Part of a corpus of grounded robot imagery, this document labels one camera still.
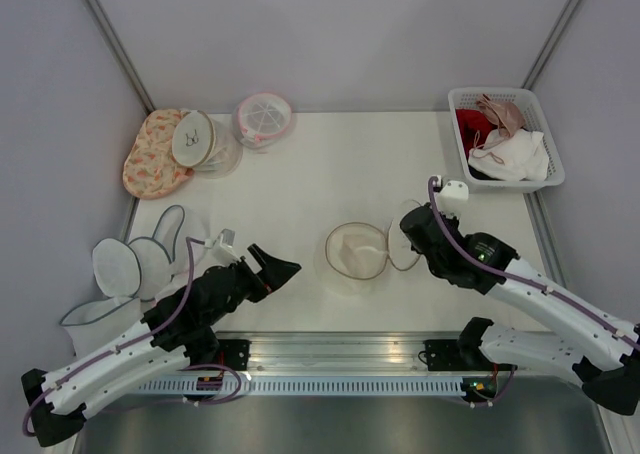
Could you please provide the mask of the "beige round mesh laundry bag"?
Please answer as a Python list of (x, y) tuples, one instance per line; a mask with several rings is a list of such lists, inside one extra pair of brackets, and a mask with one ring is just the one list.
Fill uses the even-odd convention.
[(420, 255), (412, 250), (400, 229), (400, 221), (419, 206), (414, 199), (400, 203), (385, 231), (365, 222), (349, 222), (334, 228), (324, 242), (328, 265), (356, 281), (378, 277), (388, 264), (400, 272), (411, 270)]

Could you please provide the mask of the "pink lace bra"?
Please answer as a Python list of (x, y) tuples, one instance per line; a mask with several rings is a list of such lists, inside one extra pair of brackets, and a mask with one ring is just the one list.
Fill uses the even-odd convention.
[(525, 118), (513, 102), (494, 101), (487, 94), (481, 94), (475, 104), (486, 119), (496, 127), (498, 139), (480, 143), (480, 132), (477, 131), (473, 147), (470, 149), (470, 156), (477, 159), (490, 157), (499, 165), (504, 165), (504, 160), (494, 154), (492, 149), (511, 139), (519, 129), (522, 129), (525, 126)]

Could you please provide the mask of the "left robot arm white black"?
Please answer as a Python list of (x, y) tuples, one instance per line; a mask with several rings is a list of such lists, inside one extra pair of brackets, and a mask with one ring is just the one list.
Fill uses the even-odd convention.
[(161, 299), (130, 327), (66, 367), (32, 369), (21, 377), (28, 408), (24, 436), (51, 447), (79, 433), (105, 407), (165, 374), (222, 370), (213, 327), (244, 302), (259, 303), (282, 288), (301, 265), (252, 244), (252, 270), (239, 257), (224, 266), (190, 273), (184, 287)]

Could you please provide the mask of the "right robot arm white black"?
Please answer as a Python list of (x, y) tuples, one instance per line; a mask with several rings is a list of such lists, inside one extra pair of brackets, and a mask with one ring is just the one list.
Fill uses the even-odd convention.
[(469, 369), (493, 363), (553, 375), (577, 385), (599, 406), (633, 415), (639, 405), (638, 325), (553, 282), (496, 237), (462, 236), (458, 225), (429, 204), (399, 223), (435, 277), (516, 308), (548, 330), (525, 333), (474, 317), (458, 337), (459, 362)]

